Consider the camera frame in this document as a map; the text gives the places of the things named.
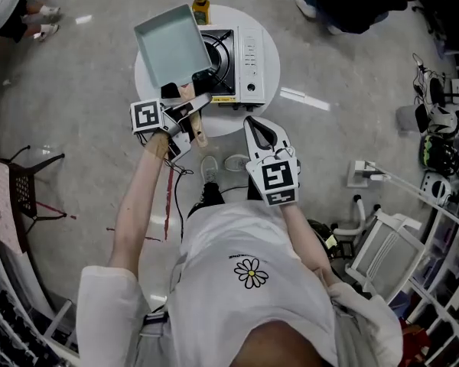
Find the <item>portable gas stove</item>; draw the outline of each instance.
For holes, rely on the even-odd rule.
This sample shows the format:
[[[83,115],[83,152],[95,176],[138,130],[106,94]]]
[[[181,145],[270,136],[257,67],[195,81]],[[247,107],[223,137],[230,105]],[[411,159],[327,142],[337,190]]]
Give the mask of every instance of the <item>portable gas stove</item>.
[[[196,96],[210,93],[213,103],[234,109],[265,104],[264,53],[262,30],[199,26],[212,66],[192,76]],[[177,87],[161,88],[166,105],[179,102]]]

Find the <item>white sleeve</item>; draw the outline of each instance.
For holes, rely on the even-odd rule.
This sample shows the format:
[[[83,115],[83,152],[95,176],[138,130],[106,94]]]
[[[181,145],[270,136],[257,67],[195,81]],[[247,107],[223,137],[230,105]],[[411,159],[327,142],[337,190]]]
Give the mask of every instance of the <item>white sleeve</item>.
[[[133,273],[90,266],[82,271],[76,336],[81,365],[132,365],[148,304]]]
[[[328,294],[356,317],[358,329],[368,337],[379,365],[396,367],[403,354],[401,325],[384,299],[378,295],[367,300],[343,282],[331,285]]]

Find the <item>bottle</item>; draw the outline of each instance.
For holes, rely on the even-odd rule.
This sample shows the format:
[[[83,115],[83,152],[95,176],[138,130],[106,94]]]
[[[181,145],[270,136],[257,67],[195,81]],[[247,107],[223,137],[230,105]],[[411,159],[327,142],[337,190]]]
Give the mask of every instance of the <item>bottle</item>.
[[[198,25],[209,24],[209,0],[194,0],[192,11]]]

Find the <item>shoe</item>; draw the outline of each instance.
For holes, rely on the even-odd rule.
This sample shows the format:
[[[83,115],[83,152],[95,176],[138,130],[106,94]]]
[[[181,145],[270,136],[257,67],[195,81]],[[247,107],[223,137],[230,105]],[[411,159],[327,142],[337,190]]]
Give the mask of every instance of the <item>shoe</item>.
[[[306,18],[316,19],[316,8],[309,5],[304,0],[294,0],[298,8]]]
[[[205,184],[210,182],[216,183],[216,175],[219,170],[217,166],[217,160],[213,156],[206,156],[200,163],[200,174],[202,175],[202,181]]]
[[[329,31],[332,35],[345,34],[341,29],[336,28],[336,27],[333,26],[332,24],[329,24],[329,25],[327,26],[327,29],[328,29],[328,31]]]
[[[250,158],[246,155],[235,154],[227,157],[224,161],[224,168],[228,171],[246,171],[246,164],[250,162]]]
[[[43,15],[45,18],[55,18],[57,16],[60,16],[60,7],[47,7],[46,5],[43,5],[41,7],[41,10],[39,10],[39,13]]]
[[[37,37],[38,41],[44,41],[47,37],[50,37],[53,34],[56,34],[56,32],[60,29],[60,26],[58,24],[42,24],[41,25],[41,32]]]

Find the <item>round white table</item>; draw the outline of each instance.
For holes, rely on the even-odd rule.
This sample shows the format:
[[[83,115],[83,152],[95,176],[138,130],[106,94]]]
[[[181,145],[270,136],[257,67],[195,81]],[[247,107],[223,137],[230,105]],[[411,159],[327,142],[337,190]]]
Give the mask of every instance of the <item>round white table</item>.
[[[263,44],[265,56],[265,105],[255,107],[252,112],[245,108],[233,110],[231,107],[208,105],[202,110],[202,123],[206,136],[228,135],[243,128],[243,121],[249,115],[261,115],[269,103],[274,99],[278,82],[281,78],[281,62],[278,58],[277,47],[272,37],[264,27],[245,12],[223,5],[211,5],[211,21],[213,24],[228,25],[242,28],[261,28],[263,30]],[[135,85],[140,100],[160,98],[160,89],[155,88],[138,52],[135,63]]]

